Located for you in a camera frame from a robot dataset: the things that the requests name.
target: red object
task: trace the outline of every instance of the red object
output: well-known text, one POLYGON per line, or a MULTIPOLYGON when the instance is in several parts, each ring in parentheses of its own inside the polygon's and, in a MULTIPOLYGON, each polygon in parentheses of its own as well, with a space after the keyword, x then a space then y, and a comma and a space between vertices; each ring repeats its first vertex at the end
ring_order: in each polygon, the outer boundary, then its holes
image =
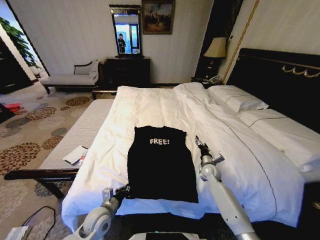
POLYGON ((10 110, 10 112, 14 113, 18 111, 21 107, 21 103, 11 103, 11 104, 5 104, 4 105, 7 109, 10 110))

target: white cushion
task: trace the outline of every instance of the white cushion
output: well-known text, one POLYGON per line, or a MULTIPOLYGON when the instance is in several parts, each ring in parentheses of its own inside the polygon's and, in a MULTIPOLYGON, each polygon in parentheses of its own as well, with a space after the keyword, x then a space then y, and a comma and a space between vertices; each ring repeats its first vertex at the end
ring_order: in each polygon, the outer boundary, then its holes
POLYGON ((239 118, 298 167, 308 172, 320 167, 320 134, 272 110, 241 112, 239 118))
POLYGON ((89 75, 60 74, 40 78, 42 85, 95 85, 98 79, 90 79, 89 75))
POLYGON ((233 85, 217 85, 208 88, 216 97, 229 105, 236 113, 244 110, 258 110, 269 107, 259 98, 233 85))
POLYGON ((91 61, 84 65, 74 65, 74 75, 89 75, 90 70, 92 69, 92 66, 94 65, 94 62, 91 61))
POLYGON ((89 77, 91 80, 97 80, 98 79, 98 75, 99 75, 99 70, 98 70, 98 65, 99 65, 99 61, 95 60, 92 64, 91 70, 89 72, 89 77))

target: cable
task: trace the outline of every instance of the cable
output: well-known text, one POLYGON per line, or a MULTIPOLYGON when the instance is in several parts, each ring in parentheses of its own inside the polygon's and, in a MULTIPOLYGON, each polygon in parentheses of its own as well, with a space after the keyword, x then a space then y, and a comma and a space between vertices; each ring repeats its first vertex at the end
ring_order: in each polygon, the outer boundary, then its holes
POLYGON ((45 240, 48 236, 48 234, 50 233, 50 231, 52 230, 52 228, 55 226, 56 224, 56 210, 50 206, 43 206, 41 207, 40 209, 38 209, 37 211, 35 211, 31 216, 29 216, 25 221, 24 223, 21 225, 21 227, 23 227, 25 224, 27 224, 30 219, 32 219, 38 212, 40 212, 42 209, 44 208, 48 208, 48 209, 51 209, 53 211, 53 224, 51 225, 51 227, 49 228, 49 230, 46 232, 45 236, 44 236, 44 239, 45 240))

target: framed painting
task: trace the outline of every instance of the framed painting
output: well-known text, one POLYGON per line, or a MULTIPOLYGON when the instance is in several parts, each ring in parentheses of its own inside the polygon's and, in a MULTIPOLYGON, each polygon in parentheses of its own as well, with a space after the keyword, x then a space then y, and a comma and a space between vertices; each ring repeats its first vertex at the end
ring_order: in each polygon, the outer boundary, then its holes
POLYGON ((175 0, 143 0, 143 34, 172 34, 175 0))

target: white wall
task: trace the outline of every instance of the white wall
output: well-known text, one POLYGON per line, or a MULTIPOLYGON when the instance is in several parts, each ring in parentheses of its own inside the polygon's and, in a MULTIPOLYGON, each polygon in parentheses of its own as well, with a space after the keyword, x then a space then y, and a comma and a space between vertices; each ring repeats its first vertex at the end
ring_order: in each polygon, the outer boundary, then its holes
MULTIPOLYGON (((109 4, 141 0, 9 0, 50 74, 117 55, 109 4)), ((189 82, 196 71, 213 0, 176 0, 172 35, 142 35, 153 83, 189 82)))
MULTIPOLYGON (((256 0, 243 0, 231 35, 223 76, 256 0)), ((260 0, 239 47, 320 55, 320 0, 260 0)), ((237 57, 227 74, 229 78, 237 57)))
MULTIPOLYGON (((8 5, 5 0, 0 0, 0 17, 8 21, 12 20, 11 17, 13 17, 13 15, 10 15, 10 9, 8 8, 8 5)), ((15 59, 19 63, 19 65, 25 71, 29 79, 30 80, 36 79, 35 75, 32 73, 29 66, 26 64, 24 58, 20 55, 18 49, 16 48, 14 43, 11 41, 10 37, 8 36, 8 34, 6 33, 6 31, 4 30, 1 24, 0 24, 0 38, 3 40, 5 45, 8 47, 12 55, 15 57, 15 59)))

